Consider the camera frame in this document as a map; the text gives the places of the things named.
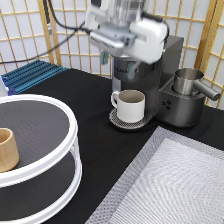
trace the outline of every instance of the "circular tray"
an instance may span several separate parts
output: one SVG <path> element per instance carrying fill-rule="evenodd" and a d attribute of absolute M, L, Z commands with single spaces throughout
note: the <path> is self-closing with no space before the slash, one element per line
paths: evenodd
<path fill-rule="evenodd" d="M 0 173 L 0 188 L 43 173 L 68 153 L 77 138 L 71 109 L 45 96 L 0 98 L 0 127 L 14 132 L 20 155 L 13 170 Z"/>
<path fill-rule="evenodd" d="M 0 223 L 42 223 L 61 210 L 81 180 L 81 161 L 68 153 L 46 172 L 0 189 Z"/>

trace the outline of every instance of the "table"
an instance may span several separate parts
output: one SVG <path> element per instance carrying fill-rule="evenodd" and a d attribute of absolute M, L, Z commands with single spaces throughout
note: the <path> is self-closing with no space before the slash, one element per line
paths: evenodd
<path fill-rule="evenodd" d="M 177 129 L 153 120 L 136 133 L 125 133 L 109 122 L 112 82 L 78 70 L 67 70 L 24 92 L 42 94 L 66 103 L 79 126 L 83 176 L 70 203 L 46 224 L 87 221 L 158 126 L 224 149 L 224 111 L 204 107 L 194 128 Z"/>

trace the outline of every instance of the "mug handle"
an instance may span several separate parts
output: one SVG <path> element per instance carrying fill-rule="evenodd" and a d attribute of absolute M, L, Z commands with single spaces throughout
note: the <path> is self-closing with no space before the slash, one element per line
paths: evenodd
<path fill-rule="evenodd" d="M 114 99 L 114 96 L 115 95 L 119 95 L 119 92 L 118 91 L 115 91 L 115 92 L 113 92 L 112 93 L 112 95 L 111 95 L 111 103 L 112 103 L 112 105 L 115 107 L 115 108 L 117 108 L 117 104 L 115 103 L 115 99 Z"/>

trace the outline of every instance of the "blue mat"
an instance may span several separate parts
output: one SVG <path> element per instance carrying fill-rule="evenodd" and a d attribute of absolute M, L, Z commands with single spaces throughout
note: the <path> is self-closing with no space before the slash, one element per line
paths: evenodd
<path fill-rule="evenodd" d="M 9 95 L 22 93 L 24 90 L 67 70 L 67 68 L 36 60 L 2 76 Z"/>

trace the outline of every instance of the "stainless steel pitcher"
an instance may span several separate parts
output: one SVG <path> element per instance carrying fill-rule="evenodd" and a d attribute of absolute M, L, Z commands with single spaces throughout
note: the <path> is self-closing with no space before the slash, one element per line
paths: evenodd
<path fill-rule="evenodd" d="M 195 90 L 198 90 L 213 101 L 217 101 L 220 98 L 220 93 L 202 82 L 204 74 L 201 71 L 183 68 L 177 70 L 175 74 L 173 85 L 175 92 L 184 96 L 192 96 L 195 95 Z"/>

